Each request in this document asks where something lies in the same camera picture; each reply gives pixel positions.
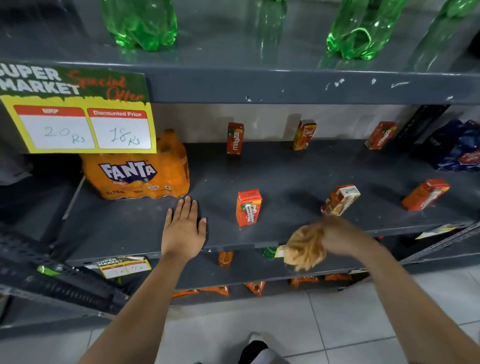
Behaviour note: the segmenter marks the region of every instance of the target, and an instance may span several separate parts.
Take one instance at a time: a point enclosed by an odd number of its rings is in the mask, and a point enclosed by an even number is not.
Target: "white shoe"
[[[252,341],[265,342],[265,339],[258,332],[252,332],[248,338],[248,343],[250,344]]]

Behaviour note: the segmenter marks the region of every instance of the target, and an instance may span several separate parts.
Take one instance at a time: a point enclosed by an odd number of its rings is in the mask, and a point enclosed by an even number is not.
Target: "finger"
[[[198,216],[198,202],[196,200],[193,200],[192,207],[190,207],[190,215],[188,216],[188,219],[197,222],[197,216]]]
[[[183,208],[181,210],[180,218],[187,219],[188,215],[190,214],[190,205],[192,204],[192,199],[190,196],[185,197],[185,203],[183,204]]]
[[[207,219],[203,218],[198,223],[198,235],[206,239],[207,236]]]
[[[167,210],[167,217],[165,217],[165,226],[164,226],[164,229],[166,229],[171,223],[172,223],[172,209],[169,208],[169,209]]]
[[[180,214],[183,206],[183,198],[181,198],[177,203],[177,208],[175,209],[175,214],[173,215],[173,220],[180,219]]]

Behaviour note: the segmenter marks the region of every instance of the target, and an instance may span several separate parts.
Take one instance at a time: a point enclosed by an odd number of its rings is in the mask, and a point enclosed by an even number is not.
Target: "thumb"
[[[198,223],[198,235],[206,239],[207,235],[207,219],[202,218]]]

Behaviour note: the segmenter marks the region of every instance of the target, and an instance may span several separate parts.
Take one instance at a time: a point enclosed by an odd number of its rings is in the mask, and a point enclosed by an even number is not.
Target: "scratch mark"
[[[398,84],[392,84],[392,87],[390,87],[390,88],[394,88],[394,87],[401,86],[401,85],[407,85],[407,84],[409,84],[409,83],[410,83],[410,81],[408,81],[408,82],[399,82]]]

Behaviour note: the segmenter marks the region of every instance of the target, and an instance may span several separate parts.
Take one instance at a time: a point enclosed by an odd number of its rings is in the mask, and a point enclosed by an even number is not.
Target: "real juice box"
[[[307,149],[316,129],[316,123],[300,120],[295,136],[293,137],[293,150]]]
[[[396,122],[381,121],[365,142],[365,146],[370,150],[382,149],[386,141],[393,136],[396,130]]]
[[[402,205],[408,211],[421,211],[449,188],[450,185],[442,178],[425,180],[402,200]]]
[[[243,124],[238,122],[228,123],[227,134],[227,154],[241,153],[241,145],[243,143]]]
[[[360,191],[353,184],[337,187],[321,207],[322,214],[341,215],[360,196]]]
[[[237,221],[239,227],[252,225],[257,222],[262,196],[258,190],[239,192],[237,198]]]

